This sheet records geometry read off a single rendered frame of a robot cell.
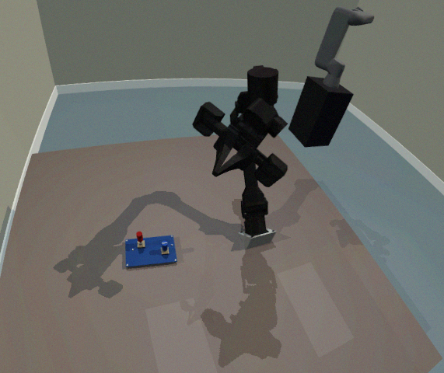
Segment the blue circuit board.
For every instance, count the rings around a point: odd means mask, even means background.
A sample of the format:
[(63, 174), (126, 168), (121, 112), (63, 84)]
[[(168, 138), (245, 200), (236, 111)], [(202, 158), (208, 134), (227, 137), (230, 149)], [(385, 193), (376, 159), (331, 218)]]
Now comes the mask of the blue circuit board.
[(145, 266), (160, 263), (177, 263), (176, 247), (173, 236), (143, 238), (137, 232), (137, 239), (126, 239), (126, 267)]

